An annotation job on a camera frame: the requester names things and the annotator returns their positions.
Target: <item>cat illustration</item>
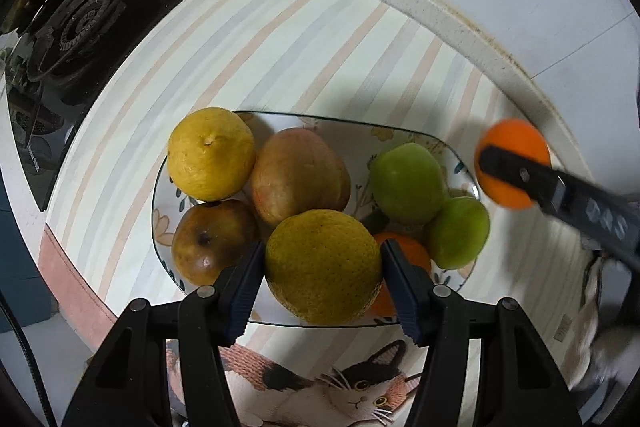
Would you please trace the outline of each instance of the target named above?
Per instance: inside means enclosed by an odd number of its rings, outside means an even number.
[[[405,352],[405,342],[394,341],[364,362],[310,380],[240,344],[220,348],[238,418],[247,427],[389,425],[420,382],[420,374],[407,377],[398,369]]]

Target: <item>white plate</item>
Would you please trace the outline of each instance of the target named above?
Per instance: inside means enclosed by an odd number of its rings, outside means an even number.
[[[321,136],[322,139],[343,159],[351,176],[351,198],[345,212],[356,219],[369,216],[375,203],[369,189],[369,165],[373,158],[382,152],[393,149],[403,143],[416,142],[427,147],[442,166],[447,187],[455,193],[459,191],[479,199],[478,188],[473,176],[449,146],[441,140],[427,134],[406,131],[391,127],[377,127],[369,124],[344,120],[332,120],[313,116],[268,112],[238,112],[254,134],[257,149],[272,134],[292,127],[303,127]],[[232,196],[253,205],[247,187]],[[171,254],[171,243],[178,222],[185,211],[199,201],[187,196],[177,188],[166,169],[166,159],[162,163],[152,202],[152,235],[158,259],[174,282],[185,292],[190,293],[196,286],[188,282],[176,269]],[[262,238],[267,240],[269,230],[261,227]],[[419,237],[420,227],[398,227],[391,224],[389,230]],[[441,270],[432,263],[431,276],[436,283],[444,283],[454,290],[460,290],[470,275],[474,263],[460,270]],[[287,311],[271,294],[265,281],[262,281],[255,299],[251,321],[271,325],[308,327],[308,324]],[[388,325],[397,322],[396,317],[376,317],[364,315],[349,325],[340,327],[362,327]]]

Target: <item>green apple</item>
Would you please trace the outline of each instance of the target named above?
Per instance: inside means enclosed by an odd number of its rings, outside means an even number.
[[[417,143],[380,154],[369,174],[380,210],[402,225],[428,223],[449,198],[440,164]]]
[[[489,237],[489,213],[474,198],[451,198],[422,235],[429,257],[443,270],[471,263]]]

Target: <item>black stove top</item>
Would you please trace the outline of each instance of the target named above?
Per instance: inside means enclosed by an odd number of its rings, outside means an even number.
[[[46,0],[7,61],[15,143],[41,210],[71,140],[115,71],[183,0]]]

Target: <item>orange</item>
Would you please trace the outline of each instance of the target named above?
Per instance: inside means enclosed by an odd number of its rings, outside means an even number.
[[[395,232],[380,232],[374,234],[373,237],[378,245],[382,245],[387,239],[395,239],[398,241],[409,263],[422,266],[427,272],[431,272],[431,259],[429,259],[429,254],[426,248],[415,239]],[[380,317],[393,317],[396,315],[396,307],[385,283],[383,283],[382,288],[380,288],[378,297],[373,301],[370,311]]]
[[[474,166],[476,168],[476,177],[478,183],[484,193],[489,196],[495,203],[513,210],[529,208],[533,201],[527,196],[527,193],[519,188],[512,187],[488,174],[484,174],[478,166],[478,158],[482,150],[494,145],[505,149],[525,158],[529,158],[542,165],[551,165],[551,156],[546,146],[545,138],[535,127],[525,120],[517,120],[511,118],[501,120],[489,128],[476,146],[476,155],[474,158]]]

